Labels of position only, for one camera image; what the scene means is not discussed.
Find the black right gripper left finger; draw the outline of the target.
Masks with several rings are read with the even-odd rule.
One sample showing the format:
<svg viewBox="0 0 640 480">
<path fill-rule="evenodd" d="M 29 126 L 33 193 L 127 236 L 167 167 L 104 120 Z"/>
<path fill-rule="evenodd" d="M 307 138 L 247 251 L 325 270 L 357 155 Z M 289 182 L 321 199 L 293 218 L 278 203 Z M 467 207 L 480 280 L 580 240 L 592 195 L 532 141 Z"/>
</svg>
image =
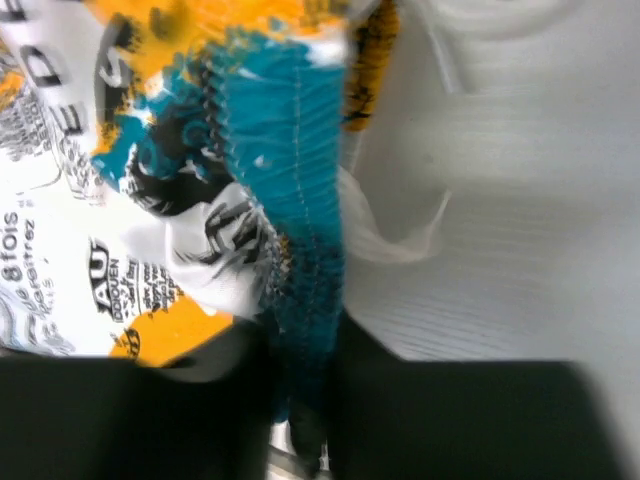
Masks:
<svg viewBox="0 0 640 480">
<path fill-rule="evenodd" d="M 232 326 L 166 368 L 1 359 L 5 479 L 262 479 L 271 423 L 264 334 Z"/>
</svg>

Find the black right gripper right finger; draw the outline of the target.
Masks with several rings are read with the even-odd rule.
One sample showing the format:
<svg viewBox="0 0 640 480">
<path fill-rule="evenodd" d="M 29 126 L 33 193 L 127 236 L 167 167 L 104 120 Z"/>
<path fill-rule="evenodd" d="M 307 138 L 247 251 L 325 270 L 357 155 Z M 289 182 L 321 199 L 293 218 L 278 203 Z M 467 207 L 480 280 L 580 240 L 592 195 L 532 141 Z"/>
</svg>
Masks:
<svg viewBox="0 0 640 480">
<path fill-rule="evenodd" d="M 328 392 L 336 479 L 635 475 L 603 391 L 568 360 L 404 360 L 343 313 Z"/>
</svg>

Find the white yellow teal printed shorts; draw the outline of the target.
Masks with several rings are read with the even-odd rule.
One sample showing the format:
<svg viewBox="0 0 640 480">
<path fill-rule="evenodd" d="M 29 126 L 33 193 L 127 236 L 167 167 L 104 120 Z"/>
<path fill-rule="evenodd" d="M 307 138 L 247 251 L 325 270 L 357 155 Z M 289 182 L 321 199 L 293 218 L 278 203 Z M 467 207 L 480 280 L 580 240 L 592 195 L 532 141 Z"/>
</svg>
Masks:
<svg viewBox="0 0 640 480">
<path fill-rule="evenodd" d="M 348 255 L 397 242 L 353 177 L 394 1 L 5 1 L 1 344 L 165 366 L 266 330 L 274 419 L 318 476 Z"/>
</svg>

